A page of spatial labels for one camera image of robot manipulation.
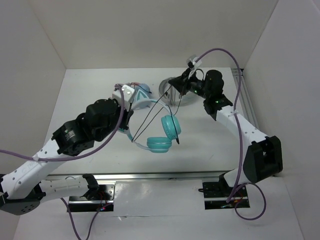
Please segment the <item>teal cat-ear headphones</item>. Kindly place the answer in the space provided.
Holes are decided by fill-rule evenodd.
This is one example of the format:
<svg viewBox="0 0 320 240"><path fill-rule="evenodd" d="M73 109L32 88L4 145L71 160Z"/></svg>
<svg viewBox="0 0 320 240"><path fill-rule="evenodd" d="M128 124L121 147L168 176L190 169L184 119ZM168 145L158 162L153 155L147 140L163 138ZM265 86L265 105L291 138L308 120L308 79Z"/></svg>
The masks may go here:
<svg viewBox="0 0 320 240"><path fill-rule="evenodd" d="M182 127L172 108L161 99L134 99L131 109L142 113L139 123L134 115L129 129L119 131L138 148L155 154L167 153L173 145L179 145Z"/></svg>

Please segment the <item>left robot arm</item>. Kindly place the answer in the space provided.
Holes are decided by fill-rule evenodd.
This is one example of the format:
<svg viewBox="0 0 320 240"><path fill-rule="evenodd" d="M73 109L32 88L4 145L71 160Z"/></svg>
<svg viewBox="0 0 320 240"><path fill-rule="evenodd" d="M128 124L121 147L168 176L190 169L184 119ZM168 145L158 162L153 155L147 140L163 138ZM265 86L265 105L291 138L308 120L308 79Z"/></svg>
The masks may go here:
<svg viewBox="0 0 320 240"><path fill-rule="evenodd" d="M92 200L100 186L91 173L79 177L47 180L47 176L63 163L90 156L104 147L118 129L128 125L133 114L132 102L114 98L99 99L90 104L76 119L67 121L57 129L52 138L34 156L25 156L26 162L9 174L0 177L0 209L21 216L41 203L69 196Z"/></svg>

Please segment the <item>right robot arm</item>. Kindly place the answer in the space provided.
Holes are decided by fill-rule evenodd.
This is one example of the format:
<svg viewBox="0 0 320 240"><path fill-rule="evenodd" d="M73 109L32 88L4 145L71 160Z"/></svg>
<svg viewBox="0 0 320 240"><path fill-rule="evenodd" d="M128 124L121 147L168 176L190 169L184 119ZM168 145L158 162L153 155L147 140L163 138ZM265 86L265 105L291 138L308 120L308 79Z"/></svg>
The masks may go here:
<svg viewBox="0 0 320 240"><path fill-rule="evenodd" d="M238 185L255 184L280 173L283 170L280 139L267 136L234 109L234 104L223 93L222 73L209 70L200 80L195 75L190 76L189 72L186 70L168 83L181 95L193 93L202 97L206 113L239 139L241 162L238 168L219 177L220 194L230 196Z"/></svg>

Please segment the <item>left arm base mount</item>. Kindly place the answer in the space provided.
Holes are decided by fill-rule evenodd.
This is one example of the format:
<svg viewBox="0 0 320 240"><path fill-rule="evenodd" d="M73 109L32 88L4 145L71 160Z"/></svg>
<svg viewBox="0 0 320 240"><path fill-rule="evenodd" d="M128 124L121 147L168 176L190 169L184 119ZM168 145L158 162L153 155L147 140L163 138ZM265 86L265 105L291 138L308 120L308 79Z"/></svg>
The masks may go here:
<svg viewBox="0 0 320 240"><path fill-rule="evenodd" d="M72 213L89 213L100 210L101 212L114 211L115 182L106 182L99 185L99 191L91 198L84 196L70 196L68 206Z"/></svg>

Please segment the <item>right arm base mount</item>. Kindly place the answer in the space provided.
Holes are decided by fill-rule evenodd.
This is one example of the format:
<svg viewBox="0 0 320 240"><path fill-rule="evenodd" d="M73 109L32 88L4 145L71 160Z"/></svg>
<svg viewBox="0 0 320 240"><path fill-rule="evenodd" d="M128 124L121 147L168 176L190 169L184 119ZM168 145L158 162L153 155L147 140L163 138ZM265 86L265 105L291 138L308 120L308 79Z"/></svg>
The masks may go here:
<svg viewBox="0 0 320 240"><path fill-rule="evenodd" d="M205 210L234 209L236 205L238 208L250 208L246 187L237 191L227 203L232 189L232 187L227 187L226 190L221 190L218 182L203 182L202 188L199 188L198 192L203 194Z"/></svg>

